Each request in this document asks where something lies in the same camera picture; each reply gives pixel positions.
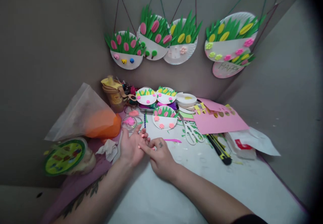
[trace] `table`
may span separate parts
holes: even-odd
[[[219,186],[266,222],[288,224],[306,220],[307,214],[260,158],[240,160],[243,165],[226,166],[206,142],[189,145],[182,137],[181,123],[164,131],[154,125],[152,114],[147,114],[147,119],[146,128],[151,138],[182,141],[167,142],[177,163]],[[207,223],[184,194],[155,175],[148,157],[135,171],[107,223]]]

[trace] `white paper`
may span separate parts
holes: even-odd
[[[249,130],[233,131],[228,134],[233,140],[239,139],[241,144],[249,145],[271,156],[280,156],[269,137],[252,127]]]
[[[108,139],[104,146],[100,147],[95,154],[105,154],[105,158],[111,162],[118,153],[117,142]]]

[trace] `scissors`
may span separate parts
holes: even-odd
[[[181,113],[179,113],[178,115],[179,115],[179,117],[181,118],[181,120],[183,122],[183,125],[184,125],[184,128],[185,128],[185,137],[186,137],[186,140],[188,141],[188,143],[190,145],[195,145],[196,144],[195,139],[198,142],[204,142],[203,135],[197,129],[194,129],[187,121],[185,121],[184,117],[181,115]]]

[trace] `pink paper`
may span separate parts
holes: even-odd
[[[219,115],[219,112],[210,111],[209,113],[206,110],[205,114],[201,113],[199,115],[196,113],[193,115],[193,117],[201,134],[216,134],[230,131],[248,130],[249,126],[242,120],[234,109],[232,109],[232,111],[235,112],[235,115],[233,115],[229,109],[226,111],[230,114],[229,116],[221,112],[223,117]]]
[[[225,112],[225,111],[229,111],[229,109],[227,107],[225,107],[222,104],[213,102],[212,100],[209,99],[203,99],[203,98],[197,98],[199,101],[203,102],[204,105],[209,108],[209,110],[214,110],[214,111],[221,111],[221,112]]]

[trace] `container lid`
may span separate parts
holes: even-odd
[[[57,176],[64,174],[75,167],[84,157],[87,149],[86,140],[83,138],[73,138],[62,144],[59,147],[70,154],[66,155],[59,150],[53,150],[45,160],[45,172],[48,176]]]

